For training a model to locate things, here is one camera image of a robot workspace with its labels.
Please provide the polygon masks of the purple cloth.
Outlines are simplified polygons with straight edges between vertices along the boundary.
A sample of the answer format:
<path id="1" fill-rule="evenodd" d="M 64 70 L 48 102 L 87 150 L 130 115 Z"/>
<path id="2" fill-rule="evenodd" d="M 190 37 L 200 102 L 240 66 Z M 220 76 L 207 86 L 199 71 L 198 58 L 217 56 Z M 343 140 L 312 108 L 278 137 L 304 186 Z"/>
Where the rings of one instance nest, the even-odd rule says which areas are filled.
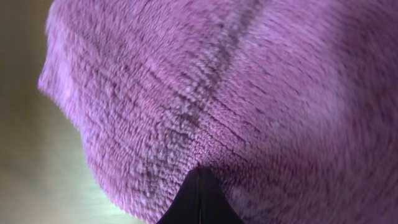
<path id="1" fill-rule="evenodd" d="M 119 208 L 209 167 L 246 223 L 397 222 L 397 1 L 55 1 L 39 89 Z"/>

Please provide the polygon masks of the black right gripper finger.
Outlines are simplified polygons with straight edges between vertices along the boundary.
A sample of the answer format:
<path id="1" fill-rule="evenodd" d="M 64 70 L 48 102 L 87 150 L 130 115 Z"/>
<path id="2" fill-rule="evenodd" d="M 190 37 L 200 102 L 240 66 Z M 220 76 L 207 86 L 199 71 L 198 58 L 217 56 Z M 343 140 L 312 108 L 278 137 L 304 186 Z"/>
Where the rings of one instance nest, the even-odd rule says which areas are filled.
<path id="1" fill-rule="evenodd" d="M 243 224 L 210 169 L 189 171 L 157 224 Z"/>

